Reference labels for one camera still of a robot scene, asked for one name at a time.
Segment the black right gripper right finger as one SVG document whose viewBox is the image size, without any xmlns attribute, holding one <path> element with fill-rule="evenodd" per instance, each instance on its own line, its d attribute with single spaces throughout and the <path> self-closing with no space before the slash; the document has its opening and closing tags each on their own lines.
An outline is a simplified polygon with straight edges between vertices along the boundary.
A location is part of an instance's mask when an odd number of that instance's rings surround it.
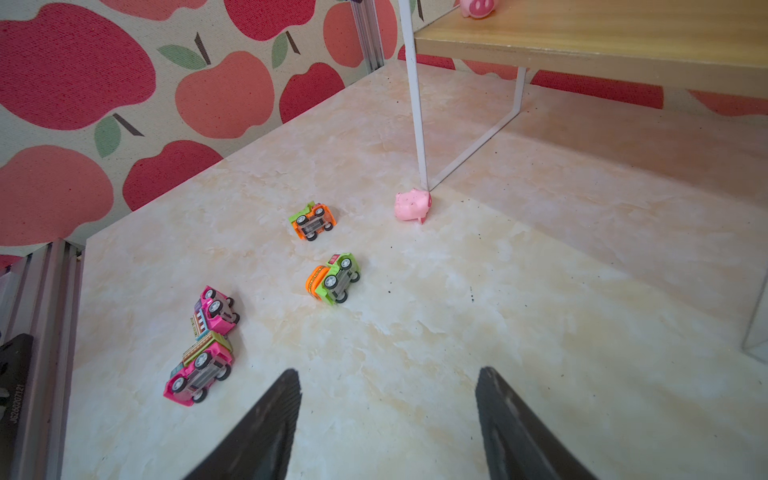
<svg viewBox="0 0 768 480">
<path fill-rule="evenodd" d="M 595 479 L 496 369 L 480 369 L 475 397 L 491 479 Z"/>
</svg>

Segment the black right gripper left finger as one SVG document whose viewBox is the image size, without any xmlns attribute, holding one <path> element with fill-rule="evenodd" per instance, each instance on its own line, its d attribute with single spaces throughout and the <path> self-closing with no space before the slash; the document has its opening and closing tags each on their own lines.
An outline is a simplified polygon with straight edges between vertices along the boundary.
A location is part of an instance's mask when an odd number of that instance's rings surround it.
<svg viewBox="0 0 768 480">
<path fill-rule="evenodd" d="M 299 372 L 285 370 L 188 479 L 286 478 L 301 406 Z"/>
</svg>

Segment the wooden two-tier shelf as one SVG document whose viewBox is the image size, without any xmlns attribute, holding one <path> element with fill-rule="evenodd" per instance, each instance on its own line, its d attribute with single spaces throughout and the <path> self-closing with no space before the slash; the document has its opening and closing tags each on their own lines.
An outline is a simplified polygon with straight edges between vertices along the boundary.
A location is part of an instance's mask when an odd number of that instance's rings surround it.
<svg viewBox="0 0 768 480">
<path fill-rule="evenodd" d="M 473 19 L 403 18 L 412 111 L 419 55 L 716 95 L 767 96 L 763 1 L 505 1 Z M 735 313 L 742 351 L 767 359 L 767 131 L 538 90 L 463 159 L 513 128 L 517 217 L 708 313 Z"/>
</svg>

